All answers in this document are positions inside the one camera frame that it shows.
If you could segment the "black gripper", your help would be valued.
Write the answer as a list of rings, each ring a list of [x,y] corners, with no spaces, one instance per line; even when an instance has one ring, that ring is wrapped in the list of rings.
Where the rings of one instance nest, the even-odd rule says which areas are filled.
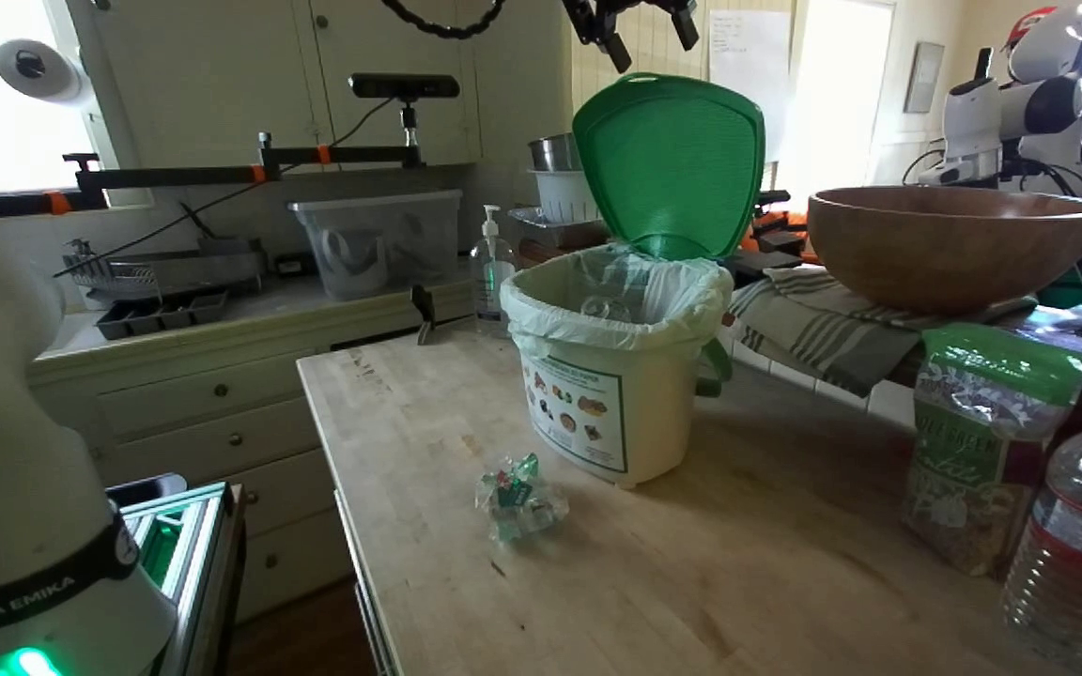
[[[649,3],[673,20],[680,49],[698,45],[694,0],[561,0],[579,38],[598,38],[598,49],[614,60],[618,70],[631,69],[631,54],[618,34],[618,20],[639,3]]]

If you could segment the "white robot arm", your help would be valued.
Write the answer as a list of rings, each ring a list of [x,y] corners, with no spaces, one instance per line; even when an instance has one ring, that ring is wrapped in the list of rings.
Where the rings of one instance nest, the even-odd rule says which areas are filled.
[[[182,610],[84,437],[32,392],[58,333],[52,287],[0,259],[0,676],[153,676]]]

